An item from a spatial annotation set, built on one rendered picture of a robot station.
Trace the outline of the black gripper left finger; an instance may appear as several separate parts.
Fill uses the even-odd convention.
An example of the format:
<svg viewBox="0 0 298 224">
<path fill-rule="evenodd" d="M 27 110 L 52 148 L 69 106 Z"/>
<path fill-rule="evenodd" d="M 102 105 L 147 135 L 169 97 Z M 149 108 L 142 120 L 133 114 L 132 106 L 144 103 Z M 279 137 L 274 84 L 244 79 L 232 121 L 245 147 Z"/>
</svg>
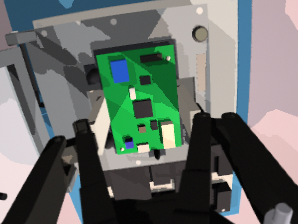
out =
<svg viewBox="0 0 298 224">
<path fill-rule="evenodd" d="M 1 224 L 57 224 L 77 162 L 83 224 L 118 224 L 99 159 L 110 125 L 105 96 L 97 98 L 88 119 L 72 124 L 74 138 L 48 141 Z"/>
</svg>

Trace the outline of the green circuit board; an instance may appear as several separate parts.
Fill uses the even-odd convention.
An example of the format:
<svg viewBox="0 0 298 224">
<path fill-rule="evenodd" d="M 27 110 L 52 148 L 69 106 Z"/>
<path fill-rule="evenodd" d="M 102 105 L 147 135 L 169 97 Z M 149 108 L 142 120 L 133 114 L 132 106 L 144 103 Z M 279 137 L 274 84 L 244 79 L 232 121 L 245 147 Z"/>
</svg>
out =
<svg viewBox="0 0 298 224">
<path fill-rule="evenodd" d="M 117 154 L 182 146 L 173 44 L 96 58 Z"/>
</svg>

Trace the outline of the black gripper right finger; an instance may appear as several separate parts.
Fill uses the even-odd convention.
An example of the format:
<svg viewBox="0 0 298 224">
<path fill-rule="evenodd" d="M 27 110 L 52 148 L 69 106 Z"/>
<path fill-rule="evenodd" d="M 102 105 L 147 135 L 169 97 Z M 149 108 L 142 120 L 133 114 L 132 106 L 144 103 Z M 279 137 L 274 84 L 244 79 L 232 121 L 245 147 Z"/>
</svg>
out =
<svg viewBox="0 0 298 224">
<path fill-rule="evenodd" d="M 171 224 L 209 224 L 211 143 L 221 144 L 260 224 L 298 224 L 298 185 L 244 120 L 211 118 L 184 85 L 177 96 L 190 142 Z"/>
</svg>

